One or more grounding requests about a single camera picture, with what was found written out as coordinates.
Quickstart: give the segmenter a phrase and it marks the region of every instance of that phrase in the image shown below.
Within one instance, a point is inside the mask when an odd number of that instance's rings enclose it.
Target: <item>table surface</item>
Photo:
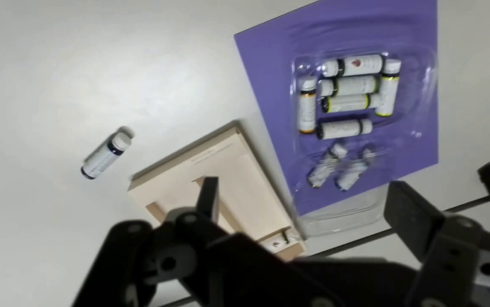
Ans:
[[[72,304],[109,227],[147,218],[130,176],[229,121],[244,125],[289,201],[232,36],[306,4],[0,0],[0,305]],[[451,208],[485,195],[488,2],[439,4],[439,104],[441,164],[405,179]],[[84,157],[120,126],[135,131],[132,149],[86,181]],[[386,227],[314,237],[309,251]]]

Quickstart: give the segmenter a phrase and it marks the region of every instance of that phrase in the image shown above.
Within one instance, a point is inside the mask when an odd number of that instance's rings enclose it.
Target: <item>white vial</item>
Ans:
[[[374,75],[383,70],[384,58],[381,55],[347,56],[343,60],[328,58],[321,65],[325,77]]]
[[[337,171],[340,162],[347,157],[347,149],[340,143],[335,143],[325,159],[313,169],[309,176],[309,184],[318,189],[321,188],[328,178]]]
[[[297,126],[304,135],[314,133],[316,128],[316,79],[306,77],[299,80],[297,97]]]
[[[342,96],[342,97],[325,97],[321,101],[321,109],[325,113],[348,113],[348,111],[362,111],[378,106],[381,101],[379,94],[369,96]]]
[[[132,145],[132,137],[125,131],[116,131],[111,135],[80,167],[80,172],[96,179],[103,174],[125,150]]]
[[[376,108],[378,116],[388,118],[395,114],[398,85],[400,85],[400,70],[401,70],[400,60],[396,58],[386,60],[379,85],[381,102]]]
[[[319,84],[319,96],[364,96],[379,89],[379,79],[374,75],[325,79]]]
[[[316,130],[316,137],[319,140],[331,140],[331,138],[350,138],[357,135],[369,135],[372,133],[374,125],[371,120],[343,120],[343,121],[330,121],[321,123]]]
[[[360,160],[350,164],[350,167],[335,181],[340,191],[352,189],[360,176],[374,164],[376,154],[371,149],[366,149],[360,155]]]

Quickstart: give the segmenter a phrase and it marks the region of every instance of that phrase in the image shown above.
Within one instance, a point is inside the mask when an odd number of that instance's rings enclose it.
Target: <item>purple blister pack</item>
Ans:
[[[236,41],[297,215],[437,164],[436,0],[325,0],[239,33]],[[313,189],[308,174],[333,142],[297,131],[299,80],[314,75],[323,60],[348,55],[401,60],[396,111],[391,118],[372,111],[333,116],[318,108],[319,123],[369,118],[371,135],[340,143],[350,150],[348,160],[364,149],[374,149],[378,157],[352,189],[338,191],[333,178]]]

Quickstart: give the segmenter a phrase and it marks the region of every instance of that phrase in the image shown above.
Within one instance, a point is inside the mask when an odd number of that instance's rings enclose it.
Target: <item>small vial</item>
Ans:
[[[328,178],[337,171],[340,162],[347,157],[347,149],[340,143],[335,143],[325,159],[313,169],[309,176],[309,184],[318,189],[321,188]]]
[[[316,137],[319,140],[333,140],[333,138],[350,138],[357,135],[369,135],[374,131],[374,125],[371,120],[343,120],[343,121],[330,121],[321,123],[316,128]]]
[[[376,108],[378,116],[388,118],[395,114],[398,85],[400,85],[400,70],[401,70],[400,60],[396,58],[386,60],[379,85],[381,102]]]
[[[384,58],[381,55],[347,56],[343,60],[328,58],[321,65],[325,77],[376,75],[383,70]]]
[[[130,147],[132,137],[125,131],[116,131],[103,143],[96,152],[89,155],[89,159],[80,167],[80,172],[89,178],[96,179],[103,174],[125,150]]]
[[[348,111],[362,111],[378,106],[381,101],[379,94],[367,96],[342,96],[342,97],[325,97],[321,101],[321,109],[325,113],[348,113]]]
[[[376,154],[371,149],[366,149],[360,160],[350,164],[350,167],[338,179],[335,179],[335,186],[340,191],[352,189],[354,184],[359,183],[360,176],[374,164],[374,160]]]
[[[364,96],[378,92],[379,79],[374,75],[325,79],[319,84],[319,96]]]
[[[297,126],[304,135],[314,133],[316,128],[316,79],[306,77],[299,80],[297,97]]]

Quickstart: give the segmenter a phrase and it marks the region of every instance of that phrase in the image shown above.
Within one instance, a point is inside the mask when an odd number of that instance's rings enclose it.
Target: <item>plastic blister packaging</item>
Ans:
[[[437,164],[436,0],[316,2],[238,34],[238,44],[306,235],[381,218],[389,181]],[[395,104],[379,102],[389,96]],[[337,142],[348,155],[313,186]],[[376,152],[366,171],[364,149]],[[345,171],[360,176],[342,191]]]

